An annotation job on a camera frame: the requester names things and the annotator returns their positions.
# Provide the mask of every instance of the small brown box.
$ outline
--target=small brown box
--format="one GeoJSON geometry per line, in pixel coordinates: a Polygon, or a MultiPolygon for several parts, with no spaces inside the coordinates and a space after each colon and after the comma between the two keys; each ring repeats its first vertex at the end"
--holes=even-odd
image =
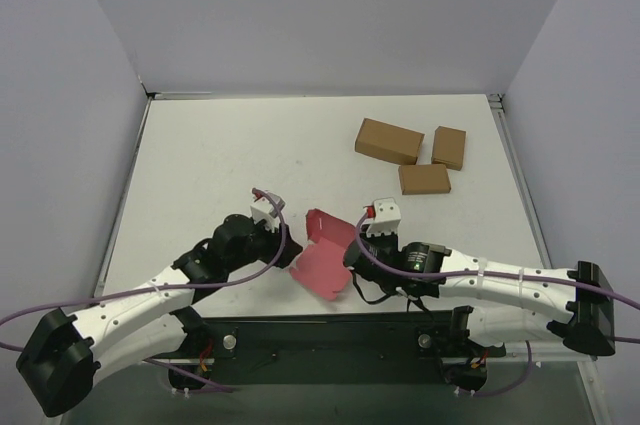
{"type": "Polygon", "coordinates": [[[365,118],[356,138],[356,152],[398,165],[418,161],[424,133],[365,118]]]}
{"type": "Polygon", "coordinates": [[[451,170],[462,170],[467,132],[455,128],[438,127],[433,138],[431,163],[442,163],[451,170]]]}
{"type": "Polygon", "coordinates": [[[423,195],[430,193],[449,193],[451,183],[447,167],[436,165],[401,165],[400,187],[403,195],[423,195]]]}

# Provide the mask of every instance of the cardboard box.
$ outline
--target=cardboard box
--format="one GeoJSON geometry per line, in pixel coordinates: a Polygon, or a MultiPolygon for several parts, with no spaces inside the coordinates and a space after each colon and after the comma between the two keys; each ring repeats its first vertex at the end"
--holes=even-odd
{"type": "Polygon", "coordinates": [[[449,193],[451,183],[447,167],[436,165],[401,165],[400,187],[403,195],[423,195],[431,193],[449,193]]]}
{"type": "Polygon", "coordinates": [[[438,127],[433,138],[431,163],[442,163],[451,170],[462,170],[467,132],[455,128],[438,127]]]}
{"type": "Polygon", "coordinates": [[[355,150],[398,165],[413,165],[418,161],[423,139],[423,133],[365,118],[355,150]]]}

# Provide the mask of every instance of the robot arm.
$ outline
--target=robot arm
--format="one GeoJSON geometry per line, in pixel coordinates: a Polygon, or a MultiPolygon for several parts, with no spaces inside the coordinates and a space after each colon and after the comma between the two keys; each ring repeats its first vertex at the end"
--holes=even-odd
{"type": "Polygon", "coordinates": [[[251,217],[230,215],[210,239],[200,241],[138,289],[149,291],[104,301],[66,315],[46,314],[29,338],[17,368],[47,416],[56,416],[79,403],[93,385],[128,365],[178,349],[187,333],[202,325],[193,303],[220,287],[241,267],[276,258],[285,268],[302,251],[278,215],[280,197],[256,195],[251,217]],[[185,285],[184,288],[168,289],[185,285]]]}
{"type": "Polygon", "coordinates": [[[392,198],[366,207],[367,219],[345,253],[344,264],[388,295],[482,300],[503,306],[473,307],[468,338],[483,347],[509,341],[563,339],[567,348],[595,356],[615,353],[612,300],[571,286],[582,282],[611,290],[598,265],[576,270],[532,269],[488,261],[439,245],[414,242],[398,249],[400,208],[392,198]],[[374,260],[392,270],[381,268],[374,260]],[[411,274],[447,276],[414,278],[411,274]],[[506,273],[514,278],[493,274],[506,273]],[[554,283],[560,279],[566,284],[554,283]]]}

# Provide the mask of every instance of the metal frame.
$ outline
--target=metal frame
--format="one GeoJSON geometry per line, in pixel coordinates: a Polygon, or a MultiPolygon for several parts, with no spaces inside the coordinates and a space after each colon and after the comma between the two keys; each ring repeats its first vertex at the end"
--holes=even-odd
{"type": "MultiPolygon", "coordinates": [[[[172,95],[172,94],[157,94],[155,99],[209,99],[215,98],[212,94],[180,94],[172,95]]],[[[535,206],[533,200],[531,199],[531,194],[529,193],[529,188],[527,187],[527,183],[524,177],[524,173],[518,161],[517,154],[515,152],[515,148],[513,142],[511,140],[511,135],[509,133],[509,128],[507,125],[507,120],[505,117],[504,109],[502,107],[502,94],[493,94],[487,97],[489,100],[489,104],[491,107],[491,112],[494,116],[496,127],[500,138],[502,140],[502,144],[505,149],[505,153],[507,155],[507,159],[509,161],[509,165],[511,166],[511,170],[516,182],[516,186],[518,188],[518,192],[520,193],[520,197],[522,199],[527,218],[529,219],[529,225],[531,226],[532,233],[536,242],[536,246],[538,248],[538,252],[540,254],[542,263],[545,268],[553,268],[551,258],[549,257],[549,253],[547,251],[547,247],[544,241],[544,236],[542,234],[542,229],[540,228],[540,223],[538,221],[538,217],[535,211],[535,206]]],[[[138,154],[138,150],[140,147],[140,143],[142,140],[142,135],[144,132],[144,128],[147,121],[147,116],[149,113],[149,109],[154,98],[149,98],[147,101],[146,110],[140,124],[140,129],[138,131],[138,137],[136,140],[136,146],[134,150],[133,159],[131,162],[131,167],[129,170],[129,174],[127,177],[127,181],[123,190],[122,198],[120,200],[120,204],[118,207],[117,215],[114,220],[113,227],[111,229],[111,233],[109,236],[109,242],[107,248],[105,250],[104,259],[102,262],[102,266],[100,269],[100,274],[98,277],[98,282],[95,288],[95,296],[102,295],[104,285],[106,282],[107,274],[109,272],[109,264],[111,262],[111,257],[113,255],[113,249],[115,247],[118,229],[120,227],[120,222],[122,220],[122,214],[124,211],[124,206],[126,203],[127,193],[129,191],[129,186],[131,184],[131,178],[133,175],[133,170],[136,163],[136,158],[138,154]]],[[[579,354],[575,354],[571,351],[567,351],[566,348],[562,346],[543,346],[543,350],[541,352],[540,346],[536,347],[536,353],[534,354],[534,359],[540,362],[544,361],[572,361],[577,362],[578,369],[580,371],[580,375],[583,381],[585,393],[587,395],[587,399],[589,401],[591,411],[594,417],[595,422],[598,425],[611,425],[611,413],[610,409],[607,405],[604,389],[601,384],[599,373],[596,369],[595,363],[589,357],[585,357],[579,354]]],[[[494,360],[517,360],[517,361],[525,361],[526,360],[526,350],[523,346],[519,346],[518,344],[513,344],[507,347],[507,356],[502,359],[494,359],[494,360]]],[[[56,417],[53,419],[48,419],[44,417],[41,425],[61,425],[63,423],[64,416],[56,417]]]]}

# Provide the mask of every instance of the screw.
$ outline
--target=screw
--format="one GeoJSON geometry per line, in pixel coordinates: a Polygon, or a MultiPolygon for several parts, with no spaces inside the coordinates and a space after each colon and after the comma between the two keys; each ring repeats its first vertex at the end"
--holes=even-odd
{"type": "Polygon", "coordinates": [[[420,348],[429,348],[431,346],[431,337],[423,333],[418,337],[418,346],[420,348]]]}
{"type": "Polygon", "coordinates": [[[238,343],[238,340],[233,335],[225,335],[222,339],[222,346],[227,350],[236,348],[236,343],[238,343]]]}

